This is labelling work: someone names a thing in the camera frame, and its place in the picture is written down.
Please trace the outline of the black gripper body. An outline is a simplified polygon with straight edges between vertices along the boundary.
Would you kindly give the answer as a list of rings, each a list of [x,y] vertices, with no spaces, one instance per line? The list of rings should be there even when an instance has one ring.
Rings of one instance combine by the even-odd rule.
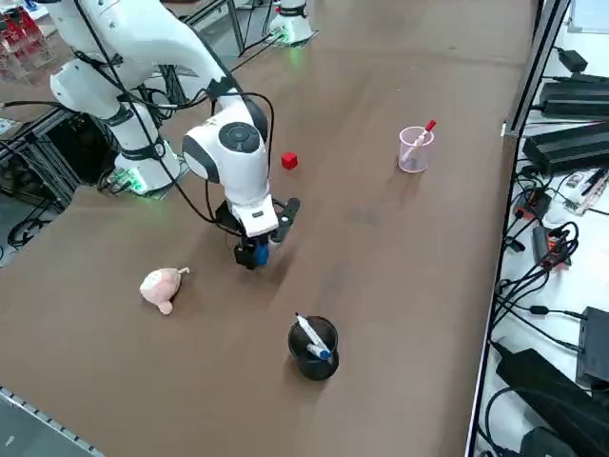
[[[281,244],[290,232],[300,208],[298,198],[286,202],[271,195],[259,204],[239,206],[224,201],[216,210],[216,221],[235,231],[247,244]]]

